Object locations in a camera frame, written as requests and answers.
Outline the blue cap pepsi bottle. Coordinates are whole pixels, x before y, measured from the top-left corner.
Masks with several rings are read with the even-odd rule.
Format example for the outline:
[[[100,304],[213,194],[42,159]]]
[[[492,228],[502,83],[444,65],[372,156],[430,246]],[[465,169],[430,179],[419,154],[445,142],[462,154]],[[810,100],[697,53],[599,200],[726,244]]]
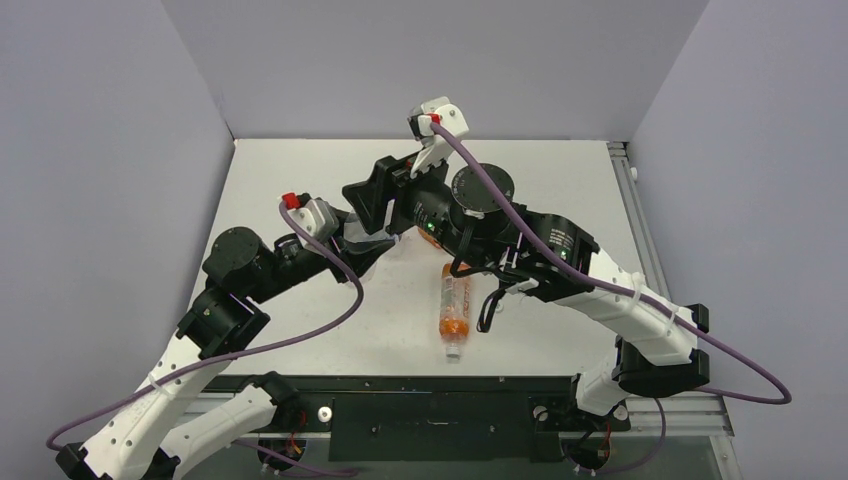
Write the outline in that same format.
[[[365,283],[373,276],[378,260],[399,243],[399,237],[378,230],[369,234],[355,212],[349,212],[343,224],[343,250],[352,270]]]

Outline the slim orange drink bottle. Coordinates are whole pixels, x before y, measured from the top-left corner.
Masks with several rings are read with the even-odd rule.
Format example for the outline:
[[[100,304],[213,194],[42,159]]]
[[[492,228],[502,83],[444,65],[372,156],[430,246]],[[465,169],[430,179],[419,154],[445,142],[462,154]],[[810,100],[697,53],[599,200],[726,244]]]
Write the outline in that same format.
[[[442,269],[438,331],[447,360],[457,363],[470,333],[472,279],[455,277],[451,267],[446,263]]]

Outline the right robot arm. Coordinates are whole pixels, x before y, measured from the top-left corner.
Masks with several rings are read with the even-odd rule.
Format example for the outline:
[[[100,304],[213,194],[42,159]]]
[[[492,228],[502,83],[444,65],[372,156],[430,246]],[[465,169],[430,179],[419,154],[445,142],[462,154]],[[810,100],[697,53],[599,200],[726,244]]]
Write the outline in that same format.
[[[424,173],[410,158],[378,160],[344,198],[369,233],[417,227],[472,273],[498,279],[489,302],[524,294],[572,308],[611,330],[612,352],[579,373],[564,400],[566,418],[588,427],[630,395],[666,398],[705,386],[709,357],[697,340],[709,327],[700,304],[676,307],[629,273],[565,217],[512,199],[509,174],[494,165],[445,165]]]

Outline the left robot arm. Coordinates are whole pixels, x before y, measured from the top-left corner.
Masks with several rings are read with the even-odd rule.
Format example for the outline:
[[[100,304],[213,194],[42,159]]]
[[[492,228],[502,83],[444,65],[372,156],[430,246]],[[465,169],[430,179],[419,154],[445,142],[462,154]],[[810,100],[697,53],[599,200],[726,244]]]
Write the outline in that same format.
[[[182,415],[232,361],[258,353],[253,340],[269,322],[261,303],[325,271],[360,287],[396,238],[368,233],[357,216],[305,194],[284,195],[279,210],[292,233],[273,247],[246,227],[215,239],[202,266],[205,289],[156,366],[134,394],[107,409],[109,421],[100,431],[58,449],[56,461],[67,477],[180,479],[247,433],[295,423],[298,392],[275,372],[190,422]]]

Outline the wide orange drink bottle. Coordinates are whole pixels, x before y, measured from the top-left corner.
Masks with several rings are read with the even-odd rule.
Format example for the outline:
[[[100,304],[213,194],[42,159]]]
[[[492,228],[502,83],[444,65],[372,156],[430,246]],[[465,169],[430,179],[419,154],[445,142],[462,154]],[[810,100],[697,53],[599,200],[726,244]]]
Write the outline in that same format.
[[[424,241],[426,241],[429,245],[431,245],[435,249],[437,249],[437,250],[443,249],[442,245],[430,233],[428,233],[424,229],[419,228],[418,233]]]

